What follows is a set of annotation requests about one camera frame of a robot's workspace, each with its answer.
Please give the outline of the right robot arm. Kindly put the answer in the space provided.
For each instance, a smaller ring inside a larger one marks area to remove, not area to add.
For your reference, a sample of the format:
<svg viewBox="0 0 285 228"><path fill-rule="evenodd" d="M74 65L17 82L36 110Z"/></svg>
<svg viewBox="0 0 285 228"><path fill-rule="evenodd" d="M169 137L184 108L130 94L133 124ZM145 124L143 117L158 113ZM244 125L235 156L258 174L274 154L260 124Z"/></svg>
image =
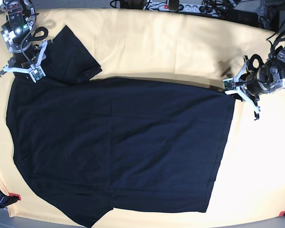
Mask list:
<svg viewBox="0 0 285 228"><path fill-rule="evenodd" d="M52 43L46 40L48 29L35 28L38 13L30 0L0 0L0 10L6 15L1 35L12 54L0 76L7 72L22 73L36 83L46 76L41 63L46 59L47 46Z"/></svg>

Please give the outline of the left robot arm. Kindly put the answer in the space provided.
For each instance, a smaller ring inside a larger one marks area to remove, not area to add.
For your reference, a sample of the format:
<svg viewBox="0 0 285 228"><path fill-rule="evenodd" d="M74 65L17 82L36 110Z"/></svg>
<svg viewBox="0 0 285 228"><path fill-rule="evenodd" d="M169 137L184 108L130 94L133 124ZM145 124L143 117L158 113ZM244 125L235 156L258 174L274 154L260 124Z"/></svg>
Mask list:
<svg viewBox="0 0 285 228"><path fill-rule="evenodd" d="M244 56L244 65L235 78L224 80L225 93L253 106L259 120L259 97L285 89L285 30L270 45L268 59Z"/></svg>

